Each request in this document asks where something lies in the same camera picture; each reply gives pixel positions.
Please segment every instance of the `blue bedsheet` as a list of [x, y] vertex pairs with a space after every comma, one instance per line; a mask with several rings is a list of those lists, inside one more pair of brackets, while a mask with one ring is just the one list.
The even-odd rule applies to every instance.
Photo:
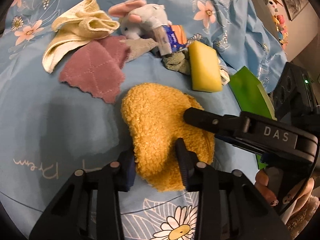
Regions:
[[[15, 0], [0, 39], [0, 200], [26, 236], [74, 170], [103, 167], [129, 147], [131, 138], [120, 115], [120, 104], [132, 86], [161, 83], [192, 95], [207, 111], [221, 115], [240, 112], [228, 86], [219, 93], [192, 91], [190, 77], [165, 69], [151, 53], [125, 65], [126, 79], [115, 105], [59, 83], [59, 73], [72, 52], [53, 74], [42, 68], [42, 55], [54, 37], [50, 29], [53, 20], [80, 1]], [[107, 11], [125, 0], [97, 1]], [[207, 38], [230, 73], [246, 65], [267, 92], [273, 90], [286, 62], [285, 55], [256, 17], [250, 0], [147, 1], [164, 4], [169, 20], [183, 25], [188, 37]], [[199, 3], [208, 2], [214, 6], [215, 20], [194, 20]], [[16, 46], [20, 38], [16, 31], [32, 27], [39, 20], [44, 29], [34, 37], [26, 36], [29, 40]], [[240, 169], [251, 181], [257, 172], [254, 155], [219, 140], [214, 165], [229, 172]], [[178, 213], [196, 216], [197, 194], [158, 193], [137, 177], [132, 190], [120, 195], [120, 205], [126, 239], [160, 240], [165, 239], [164, 228], [173, 227], [168, 217]], [[190, 225], [190, 231], [179, 240], [193, 237], [193, 222], [178, 221]]]

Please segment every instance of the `yellow fuzzy pouch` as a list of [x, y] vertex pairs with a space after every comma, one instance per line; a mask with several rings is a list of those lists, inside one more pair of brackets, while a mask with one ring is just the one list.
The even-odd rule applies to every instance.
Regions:
[[137, 173], [158, 191], [183, 190], [174, 144], [182, 137], [189, 151], [213, 161], [214, 135], [183, 121], [186, 109], [203, 109], [191, 96], [172, 87], [144, 83], [122, 100], [122, 118], [133, 139]]

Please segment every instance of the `plush bunny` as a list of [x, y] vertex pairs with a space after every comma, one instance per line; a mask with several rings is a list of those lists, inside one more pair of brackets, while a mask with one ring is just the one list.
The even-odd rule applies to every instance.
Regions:
[[110, 7], [108, 14], [119, 17], [121, 33], [131, 40], [137, 40], [161, 25], [172, 25], [164, 5], [147, 4], [146, 0], [127, 0], [116, 4]]

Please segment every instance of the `wall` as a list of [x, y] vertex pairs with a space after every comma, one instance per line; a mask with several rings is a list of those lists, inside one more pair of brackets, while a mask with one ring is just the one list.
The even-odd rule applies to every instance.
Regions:
[[308, 4], [300, 14], [293, 20], [289, 21], [287, 12], [284, 7], [278, 5], [279, 14], [285, 17], [288, 27], [288, 42], [285, 52], [288, 61], [293, 60], [317, 35], [318, 33], [318, 16], [312, 6]]

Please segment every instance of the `pink cloth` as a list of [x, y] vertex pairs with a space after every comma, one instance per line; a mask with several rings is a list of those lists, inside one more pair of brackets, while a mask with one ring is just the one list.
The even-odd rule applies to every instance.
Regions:
[[78, 49], [61, 71], [59, 81], [113, 104], [125, 79], [121, 69], [130, 53], [130, 48], [119, 42], [124, 39], [108, 36]]

